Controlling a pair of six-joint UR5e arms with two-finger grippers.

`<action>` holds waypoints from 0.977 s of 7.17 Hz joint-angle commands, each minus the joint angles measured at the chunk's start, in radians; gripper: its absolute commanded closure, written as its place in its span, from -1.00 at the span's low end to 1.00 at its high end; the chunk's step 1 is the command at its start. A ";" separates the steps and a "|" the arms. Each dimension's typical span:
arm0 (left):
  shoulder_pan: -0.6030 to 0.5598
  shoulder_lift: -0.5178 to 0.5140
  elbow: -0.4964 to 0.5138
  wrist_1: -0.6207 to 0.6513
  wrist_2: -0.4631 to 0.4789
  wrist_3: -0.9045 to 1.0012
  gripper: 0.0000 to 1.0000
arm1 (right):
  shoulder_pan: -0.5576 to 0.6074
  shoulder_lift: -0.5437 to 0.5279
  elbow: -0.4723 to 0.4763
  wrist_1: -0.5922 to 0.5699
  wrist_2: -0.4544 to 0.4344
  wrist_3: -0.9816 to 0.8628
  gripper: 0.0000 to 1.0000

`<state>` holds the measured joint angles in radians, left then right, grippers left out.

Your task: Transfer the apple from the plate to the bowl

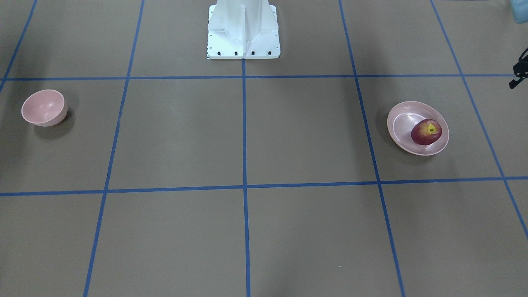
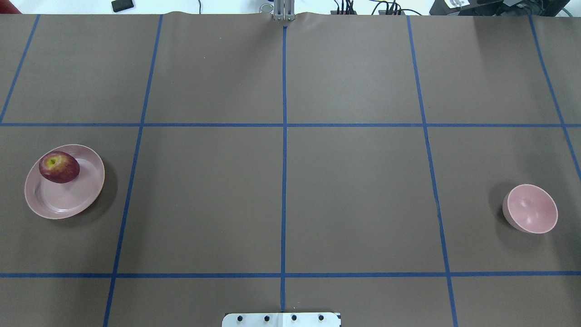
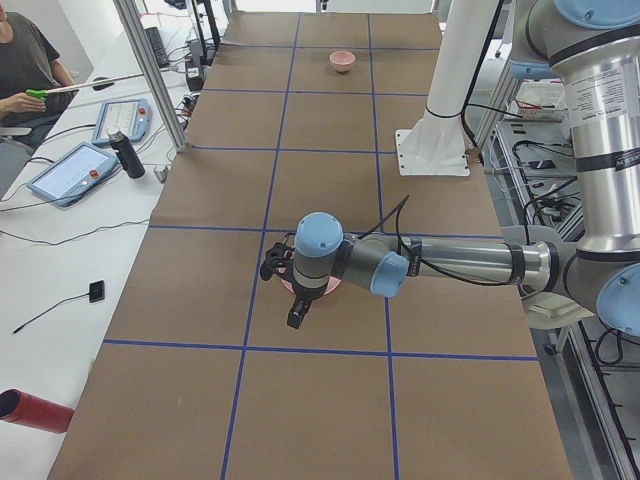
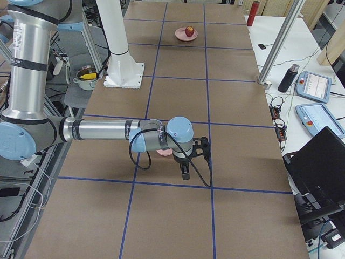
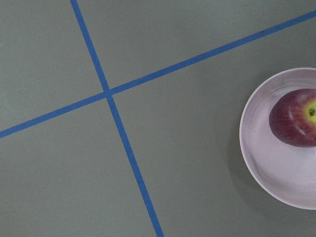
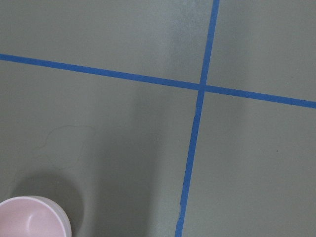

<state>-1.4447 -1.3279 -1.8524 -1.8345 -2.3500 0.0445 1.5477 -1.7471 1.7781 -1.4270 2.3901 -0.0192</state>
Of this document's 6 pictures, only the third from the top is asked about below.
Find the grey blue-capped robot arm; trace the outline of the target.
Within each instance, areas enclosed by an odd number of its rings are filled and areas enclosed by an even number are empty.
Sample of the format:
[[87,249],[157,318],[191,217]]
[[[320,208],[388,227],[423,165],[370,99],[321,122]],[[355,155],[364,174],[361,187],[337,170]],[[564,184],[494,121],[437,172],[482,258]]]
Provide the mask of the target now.
[[408,277],[480,286],[525,285],[566,296],[609,327],[639,332],[639,5],[635,1],[519,1],[512,71],[559,78],[565,90],[584,221],[563,242],[419,240],[377,231],[351,235],[314,212],[267,251],[262,279],[294,293],[299,327],[331,278],[386,298]]

